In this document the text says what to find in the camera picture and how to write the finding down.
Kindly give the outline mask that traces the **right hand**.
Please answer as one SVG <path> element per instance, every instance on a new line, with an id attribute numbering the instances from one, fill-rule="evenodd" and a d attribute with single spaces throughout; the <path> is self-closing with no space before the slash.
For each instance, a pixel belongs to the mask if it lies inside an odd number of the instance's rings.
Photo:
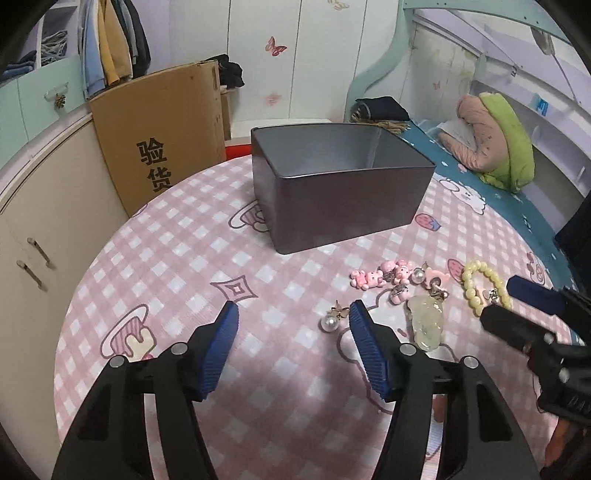
<path id="1" fill-rule="evenodd" d="M 560 418 L 554 432 L 545 449 L 544 466 L 550 467 L 556 463 L 564 453 L 569 442 L 575 439 L 578 433 L 588 434 L 589 429 L 581 427 L 567 419 Z"/>

